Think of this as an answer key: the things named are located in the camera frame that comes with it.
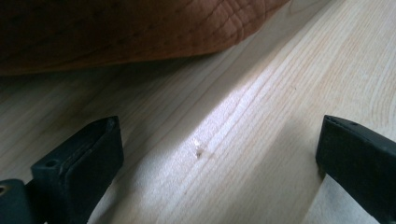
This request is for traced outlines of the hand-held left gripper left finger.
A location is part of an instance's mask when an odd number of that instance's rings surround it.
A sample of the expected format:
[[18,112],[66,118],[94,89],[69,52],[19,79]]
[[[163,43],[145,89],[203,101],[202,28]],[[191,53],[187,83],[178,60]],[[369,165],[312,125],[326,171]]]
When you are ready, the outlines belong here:
[[118,117],[94,121],[32,167],[48,224],[86,224],[123,165]]

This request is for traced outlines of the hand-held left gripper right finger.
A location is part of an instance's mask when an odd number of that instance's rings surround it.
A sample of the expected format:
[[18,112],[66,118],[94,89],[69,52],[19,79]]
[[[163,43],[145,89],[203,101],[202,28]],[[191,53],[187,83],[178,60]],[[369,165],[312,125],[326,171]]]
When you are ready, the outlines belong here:
[[396,142],[354,121],[326,115],[316,162],[380,224],[396,224]]

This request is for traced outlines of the brown quilted cloth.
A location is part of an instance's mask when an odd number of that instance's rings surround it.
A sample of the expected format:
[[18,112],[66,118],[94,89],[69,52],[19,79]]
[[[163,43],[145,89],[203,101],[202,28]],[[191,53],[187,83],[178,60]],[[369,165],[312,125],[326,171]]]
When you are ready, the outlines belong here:
[[0,76],[204,55],[290,0],[0,0]]

